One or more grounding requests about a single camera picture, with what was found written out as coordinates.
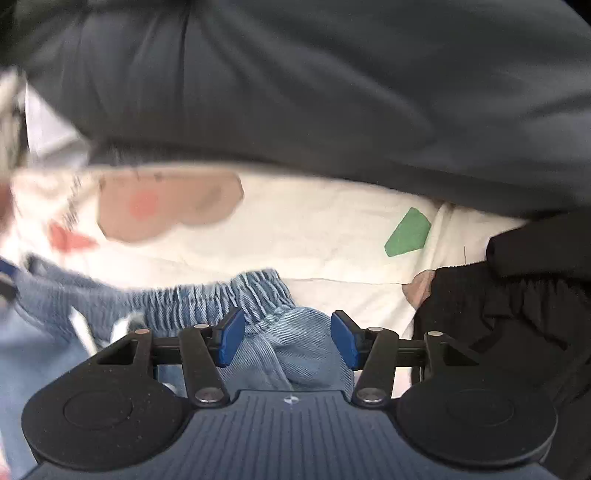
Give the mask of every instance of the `light blue pants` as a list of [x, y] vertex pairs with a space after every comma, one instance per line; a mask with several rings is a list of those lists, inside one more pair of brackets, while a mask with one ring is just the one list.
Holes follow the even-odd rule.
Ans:
[[[156, 336], [175, 336], [196, 323], [215, 325], [233, 307], [245, 312], [246, 334], [232, 365], [220, 369], [238, 390], [343, 390], [353, 375], [330, 338], [330, 320], [296, 307], [274, 270], [238, 275], [228, 283], [122, 291], [31, 257], [15, 283], [18, 298], [0, 312], [0, 432], [13, 480], [36, 462], [21, 431], [21, 413], [40, 388], [88, 353], [70, 323], [71, 309], [87, 321], [98, 344], [113, 324], [137, 312]], [[180, 367], [160, 367], [158, 379], [184, 392]]]

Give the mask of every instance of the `green shape print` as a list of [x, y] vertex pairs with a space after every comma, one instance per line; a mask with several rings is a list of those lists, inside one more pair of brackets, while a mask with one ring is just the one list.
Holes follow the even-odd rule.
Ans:
[[411, 208], [384, 245], [386, 255], [395, 257], [425, 246], [431, 222], [416, 208]]

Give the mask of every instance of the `white drawstring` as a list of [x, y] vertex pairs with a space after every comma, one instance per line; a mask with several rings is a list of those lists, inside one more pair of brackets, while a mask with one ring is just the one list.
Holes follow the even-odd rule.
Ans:
[[84, 315], [78, 312], [74, 307], [70, 307], [70, 323], [74, 327], [74, 332], [84, 347], [84, 350], [86, 350], [90, 356], [96, 355], [99, 350], [96, 347], [95, 339], [90, 331], [90, 326]]
[[[98, 353], [98, 347], [96, 346], [95, 339], [92, 335], [90, 325], [88, 321], [78, 310], [74, 307], [70, 307], [70, 323], [74, 328], [74, 332], [80, 340], [80, 343], [86, 350], [89, 356], [96, 355]], [[122, 339], [125, 335], [133, 330], [144, 327], [144, 314], [141, 312], [131, 312], [126, 317], [120, 318], [113, 324], [111, 329], [111, 338], [109, 342], [104, 342], [102, 347], [106, 347], [117, 340]]]

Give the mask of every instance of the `screw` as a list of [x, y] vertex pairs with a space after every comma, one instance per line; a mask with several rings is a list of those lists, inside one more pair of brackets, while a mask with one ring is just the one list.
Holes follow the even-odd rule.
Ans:
[[216, 403], [223, 399], [223, 396], [223, 391], [217, 387], [205, 387], [195, 393], [195, 398], [202, 403]]
[[386, 393], [380, 388], [362, 388], [357, 392], [357, 398], [367, 405], [375, 405], [386, 399]]

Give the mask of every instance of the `blue clip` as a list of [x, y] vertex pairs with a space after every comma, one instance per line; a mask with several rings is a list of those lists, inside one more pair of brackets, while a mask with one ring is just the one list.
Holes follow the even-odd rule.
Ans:
[[4, 260], [0, 257], [0, 273], [5, 274], [7, 277], [14, 279], [18, 271], [16, 265], [11, 264], [9, 261]]
[[363, 367], [359, 352], [363, 345], [363, 330], [342, 310], [335, 311], [330, 317], [330, 337], [347, 367], [351, 370]]
[[212, 339], [208, 345], [213, 354], [213, 362], [217, 367], [227, 367], [232, 363], [238, 351], [244, 331], [246, 319], [244, 312], [233, 308], [212, 330]]

